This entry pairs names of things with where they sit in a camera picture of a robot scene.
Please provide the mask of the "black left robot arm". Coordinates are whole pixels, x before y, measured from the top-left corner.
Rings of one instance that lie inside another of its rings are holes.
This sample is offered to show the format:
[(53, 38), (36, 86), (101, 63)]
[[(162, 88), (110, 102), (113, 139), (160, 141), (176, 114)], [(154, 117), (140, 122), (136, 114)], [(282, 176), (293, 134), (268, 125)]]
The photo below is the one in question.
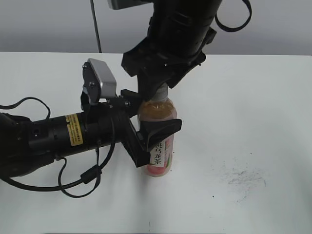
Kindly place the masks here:
[(121, 96), (91, 105), (81, 95), (83, 111), (31, 121), (27, 117), (0, 116), (0, 170), (7, 177), (27, 175), (56, 159), (121, 143), (137, 167), (150, 162), (151, 150), (181, 129), (180, 119), (142, 121), (136, 131), (131, 118), (141, 104), (139, 94), (123, 90)]

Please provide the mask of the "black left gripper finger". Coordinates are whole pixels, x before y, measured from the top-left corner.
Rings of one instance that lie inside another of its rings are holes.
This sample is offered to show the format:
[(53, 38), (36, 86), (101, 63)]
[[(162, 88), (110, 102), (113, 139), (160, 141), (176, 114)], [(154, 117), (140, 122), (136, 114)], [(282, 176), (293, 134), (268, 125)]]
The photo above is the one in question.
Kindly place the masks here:
[(121, 90), (120, 94), (124, 99), (125, 110), (129, 117), (136, 116), (143, 102), (141, 95), (127, 89)]
[(143, 137), (144, 149), (151, 151), (158, 143), (180, 131), (181, 127), (181, 119), (141, 121), (139, 132)]

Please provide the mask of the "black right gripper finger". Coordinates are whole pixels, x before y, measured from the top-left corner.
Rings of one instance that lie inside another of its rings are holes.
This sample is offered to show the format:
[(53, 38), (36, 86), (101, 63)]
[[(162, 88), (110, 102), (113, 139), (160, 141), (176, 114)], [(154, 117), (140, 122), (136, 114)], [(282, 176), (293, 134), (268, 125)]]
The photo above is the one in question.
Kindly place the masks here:
[(167, 80), (168, 87), (171, 89), (174, 88), (187, 74), (188, 71), (169, 71), (169, 79)]
[(168, 75), (156, 71), (139, 71), (137, 75), (138, 92), (144, 101), (149, 101), (158, 88), (168, 80)]

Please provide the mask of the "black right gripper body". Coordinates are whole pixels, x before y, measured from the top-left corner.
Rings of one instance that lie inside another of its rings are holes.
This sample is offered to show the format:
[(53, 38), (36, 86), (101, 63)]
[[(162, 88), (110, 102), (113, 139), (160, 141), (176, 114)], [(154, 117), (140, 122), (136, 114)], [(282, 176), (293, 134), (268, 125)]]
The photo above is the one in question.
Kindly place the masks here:
[(201, 51), (189, 58), (175, 56), (145, 38), (136, 47), (123, 54), (121, 66), (132, 77), (137, 76), (141, 70), (168, 75), (171, 70), (190, 72), (205, 59), (206, 56)]

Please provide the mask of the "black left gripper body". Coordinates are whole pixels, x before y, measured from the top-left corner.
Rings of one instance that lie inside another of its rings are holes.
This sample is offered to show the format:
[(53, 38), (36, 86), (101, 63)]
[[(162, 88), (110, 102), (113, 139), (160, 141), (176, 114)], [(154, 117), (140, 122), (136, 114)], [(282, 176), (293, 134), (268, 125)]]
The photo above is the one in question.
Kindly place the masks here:
[(87, 95), (80, 96), (83, 144), (88, 149), (122, 143), (136, 167), (149, 164), (150, 153), (144, 149), (143, 137), (135, 131), (122, 96), (91, 105)]

